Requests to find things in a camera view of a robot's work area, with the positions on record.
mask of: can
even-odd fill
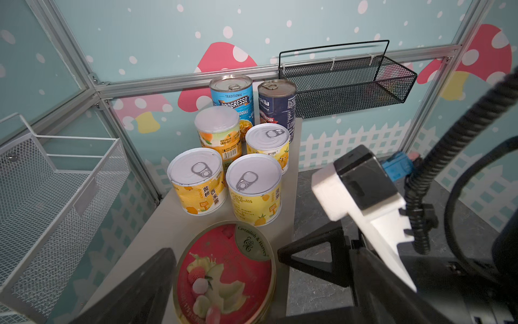
[[[283,125],[290,132],[290,143],[295,129],[295,95],[297,86],[288,80],[264,81],[257,87],[261,123]]]
[[[193,148],[175,157],[167,176],[184,211],[204,215],[218,209],[227,198],[223,161],[210,148]]]
[[[173,279],[181,323],[257,323],[276,281],[274,251],[259,229],[241,221],[216,223],[183,252]]]
[[[196,115],[194,124],[198,129],[203,147],[218,151],[223,160],[223,170],[241,156],[239,114],[225,106],[208,107]]]
[[[209,84],[214,106],[227,106],[239,113],[241,140],[255,125],[252,79],[246,75],[230,74],[212,79]]]
[[[279,124],[265,123],[252,127],[247,133],[247,153],[261,153],[276,159],[282,174],[288,170],[290,133]]]
[[[247,154],[230,165],[225,176],[234,215],[254,226],[272,222],[281,210],[279,162],[265,154]]]

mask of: triangular black bracket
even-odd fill
[[[325,242],[329,242],[331,245],[331,262],[312,261],[293,256],[297,252]],[[336,221],[330,222],[311,234],[280,248],[277,251],[277,256],[281,263],[292,268],[330,283],[349,287],[352,283],[349,250],[350,243],[343,235],[342,223]]]

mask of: white table surface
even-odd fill
[[[293,221],[295,217],[295,198],[297,192],[298,156],[300,149],[300,132],[302,120],[295,122],[295,134],[290,144],[290,165],[282,176],[281,212],[270,224],[259,227],[270,242],[277,263],[277,285],[274,299],[270,306],[269,318],[286,316],[286,303],[290,268],[277,260],[277,249],[292,242]],[[139,266],[145,263],[158,250],[170,247],[176,260],[180,259],[189,242],[202,230],[222,220],[235,220],[231,199],[228,196],[223,205],[208,215],[193,216],[187,214],[180,206],[174,190],[171,190],[153,215],[140,230],[126,252],[110,271],[103,283],[90,298],[83,311],[99,301],[115,286],[126,279]],[[177,323],[172,302],[172,290],[169,294],[163,323]]]

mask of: black mesh basket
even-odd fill
[[[384,41],[383,55],[281,64],[284,53]],[[296,116],[313,118],[405,102],[417,74],[387,58],[388,46],[388,40],[376,40],[280,52],[279,79],[297,85]]]

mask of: blue soup can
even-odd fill
[[[244,141],[247,131],[255,125],[252,79],[239,74],[223,75],[213,79],[209,87],[214,106],[228,106],[239,113],[239,130]]]
[[[275,123],[286,127],[293,141],[295,129],[295,95],[297,86],[288,80],[264,81],[257,87],[259,114],[262,123]]]

